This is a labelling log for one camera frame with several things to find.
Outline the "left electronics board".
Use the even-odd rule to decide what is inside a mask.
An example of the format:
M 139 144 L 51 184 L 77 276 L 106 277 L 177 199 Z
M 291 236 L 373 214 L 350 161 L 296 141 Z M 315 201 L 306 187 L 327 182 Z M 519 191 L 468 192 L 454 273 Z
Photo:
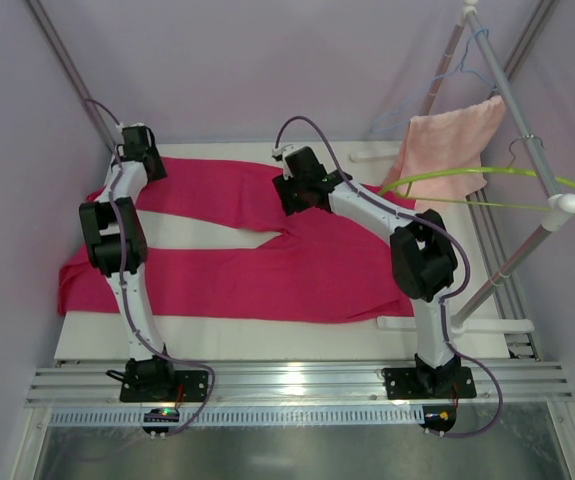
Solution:
M 142 429 L 151 440 L 165 439 L 178 425 L 180 414 L 177 408 L 154 408 L 146 412 L 142 419 Z

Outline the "green plastic hanger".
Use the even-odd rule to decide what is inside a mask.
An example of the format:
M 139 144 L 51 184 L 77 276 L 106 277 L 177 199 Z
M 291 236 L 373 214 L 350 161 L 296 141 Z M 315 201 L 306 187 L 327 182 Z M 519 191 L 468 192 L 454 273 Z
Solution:
M 537 173 L 525 168 L 462 167 L 387 180 L 380 194 L 411 199 L 420 208 L 467 204 L 545 211 L 547 194 Z

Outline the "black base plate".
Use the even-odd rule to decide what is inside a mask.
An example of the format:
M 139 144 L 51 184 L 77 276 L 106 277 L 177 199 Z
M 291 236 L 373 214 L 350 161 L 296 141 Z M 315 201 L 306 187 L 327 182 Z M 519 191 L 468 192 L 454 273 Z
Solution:
M 416 367 L 381 370 L 389 400 L 473 399 L 477 390 L 471 369 L 460 367 L 446 376 L 421 372 Z
M 106 375 L 121 383 L 122 403 L 202 402 L 210 385 L 207 370 L 176 370 L 171 362 L 159 357 L 130 359 L 123 372 L 107 371 Z

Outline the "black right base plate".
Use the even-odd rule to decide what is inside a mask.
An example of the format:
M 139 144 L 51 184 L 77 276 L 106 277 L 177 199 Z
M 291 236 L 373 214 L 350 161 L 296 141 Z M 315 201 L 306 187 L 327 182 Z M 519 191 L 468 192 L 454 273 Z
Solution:
M 416 367 L 381 370 L 389 400 L 473 399 L 477 390 L 471 369 L 460 367 L 446 376 L 421 372 Z

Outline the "right electronics board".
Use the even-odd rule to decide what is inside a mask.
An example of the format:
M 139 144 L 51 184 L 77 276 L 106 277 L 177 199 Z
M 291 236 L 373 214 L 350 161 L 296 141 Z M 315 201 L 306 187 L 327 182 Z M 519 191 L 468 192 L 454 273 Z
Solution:
M 455 425 L 457 408 L 452 405 L 428 405 L 422 408 L 421 428 L 426 434 L 445 435 Z

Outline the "electronics board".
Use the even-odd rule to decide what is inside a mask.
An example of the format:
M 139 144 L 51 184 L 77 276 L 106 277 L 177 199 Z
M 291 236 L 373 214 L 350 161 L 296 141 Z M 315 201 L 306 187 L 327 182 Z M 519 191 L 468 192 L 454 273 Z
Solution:
M 142 429 L 151 440 L 165 439 L 178 425 L 180 414 L 177 408 L 154 408 L 146 412 L 142 419 Z
M 445 435 L 455 425 L 457 408 L 452 405 L 428 405 L 422 408 L 421 428 L 426 434 Z

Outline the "aluminium front rail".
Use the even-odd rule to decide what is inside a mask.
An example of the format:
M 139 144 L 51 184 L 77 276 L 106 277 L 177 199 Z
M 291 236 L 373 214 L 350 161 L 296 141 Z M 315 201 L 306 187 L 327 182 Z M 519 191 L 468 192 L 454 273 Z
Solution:
M 557 362 L 487 360 L 503 398 L 516 402 L 569 402 L 570 383 Z M 211 401 L 220 405 L 383 404 L 393 382 L 385 368 L 408 362 L 215 362 Z M 65 363 L 36 371 L 28 407 L 109 406 L 119 402 L 120 383 L 106 375 L 115 362 Z

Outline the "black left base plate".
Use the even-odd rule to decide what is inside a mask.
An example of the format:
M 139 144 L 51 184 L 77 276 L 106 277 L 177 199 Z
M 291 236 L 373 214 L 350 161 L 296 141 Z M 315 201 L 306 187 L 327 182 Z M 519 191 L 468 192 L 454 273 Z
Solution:
M 106 375 L 121 383 L 122 403 L 202 402 L 210 385 L 207 370 L 176 370 L 171 362 L 159 357 L 130 359 L 123 372 L 107 371 Z

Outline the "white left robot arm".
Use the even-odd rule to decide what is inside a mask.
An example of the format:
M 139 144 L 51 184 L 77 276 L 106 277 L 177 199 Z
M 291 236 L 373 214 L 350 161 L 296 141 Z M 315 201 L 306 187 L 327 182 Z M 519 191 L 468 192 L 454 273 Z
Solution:
M 136 210 L 142 190 L 166 171 L 148 126 L 118 130 L 122 143 L 114 148 L 99 197 L 79 206 L 88 259 L 109 285 L 127 334 L 124 370 L 106 375 L 121 383 L 122 402 L 166 401 L 175 388 L 175 369 L 154 322 L 145 279 L 148 245 Z

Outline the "pink trousers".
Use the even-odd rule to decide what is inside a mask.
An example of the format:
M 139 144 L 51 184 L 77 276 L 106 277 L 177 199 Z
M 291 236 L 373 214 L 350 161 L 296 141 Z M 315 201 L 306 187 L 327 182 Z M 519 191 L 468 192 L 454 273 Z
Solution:
M 142 211 L 268 232 L 254 249 L 151 249 L 146 286 L 157 315 L 333 324 L 409 317 L 388 246 L 352 221 L 319 209 L 292 216 L 272 181 L 276 167 L 174 159 L 147 186 Z

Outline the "white clothes rack frame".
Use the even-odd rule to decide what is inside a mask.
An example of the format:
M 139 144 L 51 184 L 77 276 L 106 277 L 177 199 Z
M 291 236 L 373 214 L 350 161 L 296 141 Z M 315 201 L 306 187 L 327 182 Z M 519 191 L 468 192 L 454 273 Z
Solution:
M 557 8 L 555 1 L 535 1 L 522 12 L 523 25 L 504 61 L 491 40 L 475 37 L 489 71 L 479 79 L 487 96 L 502 96 L 508 112 L 505 127 L 483 151 L 491 181 L 468 199 L 487 272 L 500 283 L 480 286 L 459 312 L 462 319 L 471 317 L 475 308 L 494 299 L 503 318 L 528 318 L 540 335 L 552 332 L 562 317 L 545 274 L 547 266 L 559 263 L 553 254 L 559 236 L 546 232 L 540 220 L 549 208 L 548 197 L 574 189 L 555 179 L 554 141 L 542 138 L 536 91 L 524 87 L 521 78 Z

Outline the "light pink towel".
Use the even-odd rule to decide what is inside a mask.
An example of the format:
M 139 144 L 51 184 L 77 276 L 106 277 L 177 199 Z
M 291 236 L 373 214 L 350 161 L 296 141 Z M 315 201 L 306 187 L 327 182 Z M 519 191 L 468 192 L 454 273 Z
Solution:
M 503 99 L 494 96 L 464 109 L 413 117 L 382 185 L 443 170 L 479 167 L 480 155 L 505 112 Z M 420 212 L 444 212 L 454 201 L 464 201 L 486 184 L 481 173 L 465 173 L 414 181 L 409 187 L 398 186 L 396 191 L 408 194 Z

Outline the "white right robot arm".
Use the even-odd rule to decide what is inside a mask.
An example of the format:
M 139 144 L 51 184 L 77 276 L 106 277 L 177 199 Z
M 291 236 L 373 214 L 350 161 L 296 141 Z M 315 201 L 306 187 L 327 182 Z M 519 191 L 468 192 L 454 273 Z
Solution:
M 327 172 L 308 146 L 275 147 L 272 157 L 282 166 L 273 184 L 285 214 L 318 208 L 354 222 L 389 246 L 394 282 L 413 308 L 415 383 L 426 396 L 450 394 L 461 368 L 451 345 L 446 305 L 457 260 L 440 214 L 415 214 L 385 201 L 341 169 Z

